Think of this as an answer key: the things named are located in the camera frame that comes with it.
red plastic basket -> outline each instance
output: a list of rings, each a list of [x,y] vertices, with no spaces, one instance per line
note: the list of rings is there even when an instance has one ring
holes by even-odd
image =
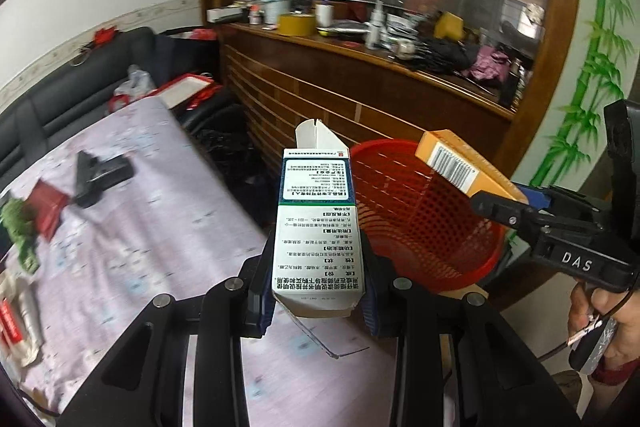
[[[433,292],[478,282],[500,257],[504,228],[415,157],[418,144],[373,140],[351,149],[358,222],[377,255]]]

barcode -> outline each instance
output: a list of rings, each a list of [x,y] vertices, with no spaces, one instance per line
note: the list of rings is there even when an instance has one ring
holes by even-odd
[[[427,165],[463,192],[471,188],[478,176],[478,169],[473,168],[441,143],[436,143]]]

white bottle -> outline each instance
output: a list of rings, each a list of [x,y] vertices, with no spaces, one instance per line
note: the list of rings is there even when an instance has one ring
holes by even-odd
[[[385,13],[382,11],[382,1],[377,0],[376,7],[371,14],[369,20],[369,33],[367,34],[366,47],[374,50],[380,42],[380,30],[385,19]]]

red label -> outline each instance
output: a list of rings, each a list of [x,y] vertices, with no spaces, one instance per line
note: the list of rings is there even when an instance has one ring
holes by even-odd
[[[9,342],[17,344],[22,341],[22,333],[15,321],[14,312],[7,299],[3,299],[2,304],[0,304],[0,322],[2,322],[2,329],[9,339]]]

wallpaper border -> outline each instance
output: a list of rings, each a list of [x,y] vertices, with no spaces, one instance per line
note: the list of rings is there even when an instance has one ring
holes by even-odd
[[[0,87],[0,112],[4,111],[12,102],[17,100],[20,95],[35,86],[49,73],[76,57],[76,55],[78,55],[78,49],[94,38],[96,30],[110,26],[117,26],[117,28],[122,31],[131,30],[133,28],[139,28],[140,26],[148,26],[150,23],[154,21],[158,22],[168,16],[176,14],[186,15],[184,12],[191,10],[196,10],[197,18],[200,19],[200,0],[165,1],[125,13],[76,35],[42,55],[42,57],[24,68],[4,86]],[[171,27],[180,26],[181,25],[178,24],[172,25]]]

